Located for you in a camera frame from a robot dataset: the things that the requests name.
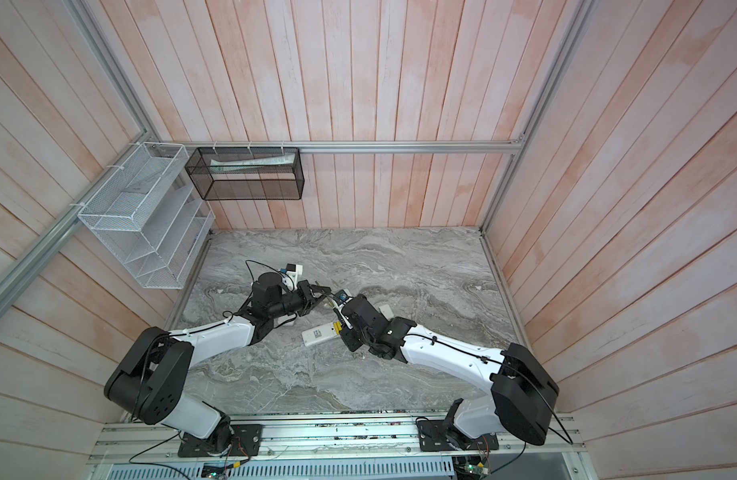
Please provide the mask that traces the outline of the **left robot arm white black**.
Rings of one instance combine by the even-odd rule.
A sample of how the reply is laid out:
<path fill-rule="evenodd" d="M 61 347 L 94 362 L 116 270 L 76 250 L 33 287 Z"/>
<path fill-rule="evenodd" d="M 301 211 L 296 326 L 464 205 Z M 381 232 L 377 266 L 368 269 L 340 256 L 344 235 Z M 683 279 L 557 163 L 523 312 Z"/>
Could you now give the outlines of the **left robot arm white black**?
<path fill-rule="evenodd" d="M 212 456 L 225 454 L 232 444 L 230 416 L 184 393 L 188 372 L 218 354 L 261 342 L 278 324 L 309 314 L 331 293 L 306 280 L 288 287 L 284 273 L 266 272 L 242 306 L 218 322 L 180 331 L 144 330 L 108 378 L 104 396 L 148 425 L 182 433 Z"/>

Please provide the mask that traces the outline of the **white air conditioner remote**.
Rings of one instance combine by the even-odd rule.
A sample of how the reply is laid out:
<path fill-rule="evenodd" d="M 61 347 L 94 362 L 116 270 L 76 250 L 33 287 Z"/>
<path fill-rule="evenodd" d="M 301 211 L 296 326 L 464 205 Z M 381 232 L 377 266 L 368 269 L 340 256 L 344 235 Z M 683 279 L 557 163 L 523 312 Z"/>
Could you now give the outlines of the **white air conditioner remote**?
<path fill-rule="evenodd" d="M 395 314 L 392 308 L 388 306 L 388 304 L 381 305 L 379 307 L 379 310 L 383 314 L 384 318 L 386 318 L 386 320 L 392 321 L 395 318 Z"/>

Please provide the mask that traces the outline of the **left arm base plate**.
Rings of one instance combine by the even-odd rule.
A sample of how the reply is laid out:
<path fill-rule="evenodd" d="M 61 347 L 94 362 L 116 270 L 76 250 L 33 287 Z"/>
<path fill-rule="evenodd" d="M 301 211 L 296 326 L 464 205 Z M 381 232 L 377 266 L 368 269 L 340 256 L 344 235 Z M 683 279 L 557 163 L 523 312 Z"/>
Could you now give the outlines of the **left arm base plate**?
<path fill-rule="evenodd" d="M 206 456 L 254 457 L 260 451 L 262 424 L 221 423 L 216 432 L 206 439 L 185 433 L 178 448 L 178 458 L 198 458 Z"/>

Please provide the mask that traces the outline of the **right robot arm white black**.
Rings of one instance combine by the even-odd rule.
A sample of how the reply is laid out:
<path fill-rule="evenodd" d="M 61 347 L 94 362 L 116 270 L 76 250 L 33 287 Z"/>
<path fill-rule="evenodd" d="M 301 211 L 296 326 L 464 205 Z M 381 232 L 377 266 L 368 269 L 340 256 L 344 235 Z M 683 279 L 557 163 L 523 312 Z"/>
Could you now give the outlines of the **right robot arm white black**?
<path fill-rule="evenodd" d="M 506 431 L 530 445 L 546 443 L 560 388 L 525 346 L 468 344 L 404 317 L 388 318 L 388 308 L 376 308 L 362 294 L 340 292 L 334 304 L 348 350 L 366 346 L 378 358 L 433 368 L 484 392 L 477 399 L 454 401 L 441 423 L 450 442 Z"/>

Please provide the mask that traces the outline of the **white remote with green screen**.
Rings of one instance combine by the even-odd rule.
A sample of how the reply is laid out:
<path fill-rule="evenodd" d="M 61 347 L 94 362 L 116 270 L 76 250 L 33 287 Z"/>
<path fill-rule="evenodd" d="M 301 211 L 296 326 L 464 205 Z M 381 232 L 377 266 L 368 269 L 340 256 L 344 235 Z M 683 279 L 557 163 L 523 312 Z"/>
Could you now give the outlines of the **white remote with green screen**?
<path fill-rule="evenodd" d="M 322 324 L 302 332 L 302 341 L 306 347 L 322 344 L 328 340 L 338 338 L 338 328 L 334 323 Z"/>

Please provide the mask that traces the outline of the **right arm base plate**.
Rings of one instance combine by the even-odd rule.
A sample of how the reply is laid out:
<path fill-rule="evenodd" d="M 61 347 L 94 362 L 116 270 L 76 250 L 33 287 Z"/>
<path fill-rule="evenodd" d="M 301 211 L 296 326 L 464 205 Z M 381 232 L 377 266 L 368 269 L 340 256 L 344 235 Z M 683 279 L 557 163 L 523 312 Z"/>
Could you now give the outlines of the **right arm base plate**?
<path fill-rule="evenodd" d="M 493 434 L 470 438 L 460 432 L 446 420 L 430 420 L 428 417 L 417 417 L 415 425 L 418 429 L 420 450 L 422 452 L 443 451 L 475 451 L 490 452 L 499 449 L 499 440 Z"/>

